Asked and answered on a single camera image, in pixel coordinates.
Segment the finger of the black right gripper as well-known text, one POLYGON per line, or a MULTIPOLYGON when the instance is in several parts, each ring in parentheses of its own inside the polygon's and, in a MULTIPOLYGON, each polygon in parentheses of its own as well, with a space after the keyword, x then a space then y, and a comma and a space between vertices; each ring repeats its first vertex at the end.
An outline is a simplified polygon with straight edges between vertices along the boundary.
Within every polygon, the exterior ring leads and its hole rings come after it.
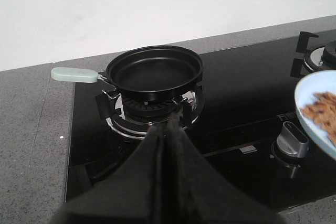
POLYGON ((285 223, 222 177, 196 149, 171 113, 165 128, 166 168, 182 223, 285 223))

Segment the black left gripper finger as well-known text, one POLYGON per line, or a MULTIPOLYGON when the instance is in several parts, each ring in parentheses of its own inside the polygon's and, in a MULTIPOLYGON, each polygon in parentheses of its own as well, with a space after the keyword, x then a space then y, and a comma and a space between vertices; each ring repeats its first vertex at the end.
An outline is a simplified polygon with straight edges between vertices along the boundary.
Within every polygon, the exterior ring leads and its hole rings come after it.
POLYGON ((117 171, 65 203, 51 223, 163 223, 163 144, 162 127, 150 127, 117 171))

